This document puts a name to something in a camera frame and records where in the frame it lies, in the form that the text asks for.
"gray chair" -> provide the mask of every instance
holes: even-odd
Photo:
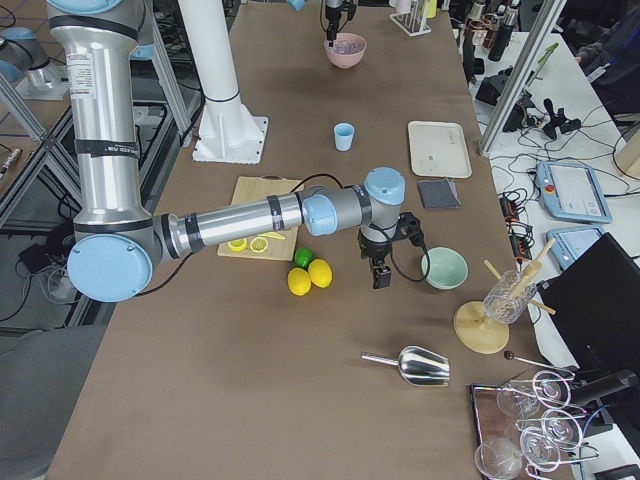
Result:
[[[104,331],[28,333],[0,355],[0,479],[30,480],[47,471]]]

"lanyard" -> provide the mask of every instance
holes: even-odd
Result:
[[[620,52],[611,59],[611,61],[609,62],[610,65],[615,65],[616,63],[618,63],[620,61],[620,59],[624,56],[625,53],[627,53],[630,50],[634,50],[638,47],[640,47],[640,41],[636,41],[638,40],[637,37],[640,34],[640,27],[638,27],[635,32],[633,32],[633,35],[631,35],[631,37],[629,37],[629,39],[627,40],[627,42],[624,44],[624,46],[622,47],[622,49],[620,50]]]

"white table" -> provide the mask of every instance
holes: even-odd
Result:
[[[514,65],[526,36],[527,33],[514,34],[500,62],[489,61],[486,58],[488,52],[482,47],[478,47],[476,57],[485,60],[485,76],[495,75],[500,70]],[[591,139],[580,132],[572,132],[559,135],[557,140],[550,141],[542,130],[537,128],[528,130],[525,137],[522,137],[521,131],[501,133],[490,152],[496,191],[501,193],[524,188],[529,196],[534,192],[531,177],[528,174],[513,172],[524,172],[536,166],[536,160],[528,156],[521,156],[514,161],[515,157],[520,154],[528,153],[541,160],[544,159],[547,152],[536,144],[546,145],[552,159],[579,159],[593,168],[601,170],[601,172],[596,171],[596,174],[605,194],[623,193],[627,189],[640,188],[640,181],[633,180],[616,169],[611,155],[612,148],[608,145],[613,146],[617,143],[619,151],[625,142],[620,140],[618,129],[602,107],[602,103],[587,82],[563,39],[560,35],[552,34],[543,48],[547,48],[554,42],[558,42],[559,45],[540,72],[540,79],[535,80],[531,85],[529,89],[532,94],[531,99],[536,107],[544,111],[543,100],[550,98],[554,103],[555,111],[559,107],[563,107],[567,118],[582,120],[584,126],[581,131]],[[470,86],[481,129],[488,124],[494,110],[494,107],[475,100],[475,94],[482,78],[478,77],[476,84]],[[542,116],[541,112],[533,113]],[[614,221],[603,225],[604,230],[610,232],[629,255],[640,255],[640,222],[637,220],[638,212],[640,212],[640,195],[609,198],[607,203]],[[521,214],[520,218],[534,227],[535,245],[531,252],[534,257],[542,250],[547,231],[577,225],[553,218],[538,201],[528,202],[526,213]],[[537,278],[542,280],[556,277],[559,274],[560,269],[555,259],[547,256]],[[532,318],[537,318],[540,314],[535,307],[531,308],[530,313]],[[556,366],[575,364],[575,360],[548,314],[542,312],[540,320],[535,325],[535,330],[540,351],[549,361]],[[591,437],[589,441],[600,450],[601,457],[593,462],[585,463],[585,478],[594,478],[593,475],[589,475],[589,472],[602,471],[630,463],[640,464],[640,458],[631,449],[617,427],[614,427],[610,432]]]

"light blue joint cap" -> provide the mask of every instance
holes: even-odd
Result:
[[[131,60],[151,60],[156,49],[153,43],[149,45],[139,45],[133,53],[131,53]]]
[[[120,235],[98,234],[74,245],[67,260],[71,283],[87,297],[120,302],[142,291],[151,280],[147,252]]]
[[[331,235],[338,229],[338,212],[324,195],[318,193],[304,199],[302,211],[307,229],[314,237]]]
[[[18,67],[4,60],[0,60],[0,75],[6,78],[9,83],[17,82],[23,77]]]
[[[63,12],[76,15],[97,15],[108,12],[122,0],[47,0],[49,5]]]
[[[291,8],[293,8],[296,12],[302,10],[307,4],[305,0],[287,0],[287,3],[291,5]]]
[[[2,36],[7,40],[35,40],[36,34],[27,27],[12,27],[2,31]]]
[[[393,168],[378,167],[367,175],[364,188],[373,198],[385,205],[400,205],[404,202],[404,177]]]

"pink bowl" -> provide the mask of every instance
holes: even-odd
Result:
[[[327,52],[327,58],[336,67],[340,68],[351,68],[357,65],[358,62],[362,60],[366,49],[367,41],[355,33],[339,33],[333,42],[333,47],[329,46],[329,42],[324,42],[324,50]]]

